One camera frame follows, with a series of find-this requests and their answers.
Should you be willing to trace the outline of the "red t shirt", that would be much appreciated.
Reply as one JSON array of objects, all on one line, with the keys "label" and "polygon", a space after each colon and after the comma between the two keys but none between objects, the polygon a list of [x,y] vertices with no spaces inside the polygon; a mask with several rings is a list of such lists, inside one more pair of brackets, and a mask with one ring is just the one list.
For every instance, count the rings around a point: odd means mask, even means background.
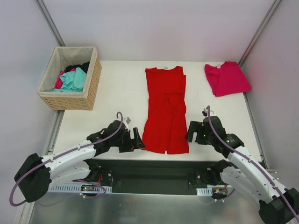
[{"label": "red t shirt", "polygon": [[183,67],[145,69],[149,93],[148,118],[142,140],[145,150],[159,154],[187,154],[186,75]]}]

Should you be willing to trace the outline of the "magenta t shirt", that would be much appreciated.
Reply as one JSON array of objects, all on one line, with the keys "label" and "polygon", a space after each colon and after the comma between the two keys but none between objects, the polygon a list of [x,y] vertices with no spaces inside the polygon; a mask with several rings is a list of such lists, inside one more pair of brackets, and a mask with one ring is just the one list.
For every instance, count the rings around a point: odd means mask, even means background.
[{"label": "magenta t shirt", "polygon": [[206,64],[204,71],[216,97],[251,91],[251,84],[237,62],[227,61],[220,66]]}]

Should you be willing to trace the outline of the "wicker basket with cloth liner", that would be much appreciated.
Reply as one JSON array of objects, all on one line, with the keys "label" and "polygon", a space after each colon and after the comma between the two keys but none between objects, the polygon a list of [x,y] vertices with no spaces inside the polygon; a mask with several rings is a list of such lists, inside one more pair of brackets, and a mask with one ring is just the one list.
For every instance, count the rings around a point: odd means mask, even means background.
[{"label": "wicker basket with cloth liner", "polygon": [[92,110],[100,80],[97,49],[55,47],[38,88],[52,110]]}]

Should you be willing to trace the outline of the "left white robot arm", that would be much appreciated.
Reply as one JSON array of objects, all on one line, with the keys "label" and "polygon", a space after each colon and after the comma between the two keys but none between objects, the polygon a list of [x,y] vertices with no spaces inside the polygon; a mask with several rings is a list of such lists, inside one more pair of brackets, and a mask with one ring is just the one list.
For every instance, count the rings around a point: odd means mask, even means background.
[{"label": "left white robot arm", "polygon": [[130,131],[125,121],[115,120],[73,148],[52,155],[31,154],[14,176],[16,186],[25,202],[32,203],[59,184],[75,180],[99,181],[103,173],[94,158],[112,147],[117,147],[120,153],[146,148],[136,127]]}]

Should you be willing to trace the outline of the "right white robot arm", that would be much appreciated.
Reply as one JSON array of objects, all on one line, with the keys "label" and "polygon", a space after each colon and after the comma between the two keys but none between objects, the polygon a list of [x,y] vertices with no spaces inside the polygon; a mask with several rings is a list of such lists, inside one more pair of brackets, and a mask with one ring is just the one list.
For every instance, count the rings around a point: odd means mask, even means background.
[{"label": "right white robot arm", "polygon": [[286,224],[299,218],[299,193],[288,189],[257,162],[241,139],[226,133],[217,116],[206,116],[202,122],[191,121],[186,140],[211,145],[224,156],[201,175],[208,185],[232,186],[259,206],[258,214],[265,224]]}]

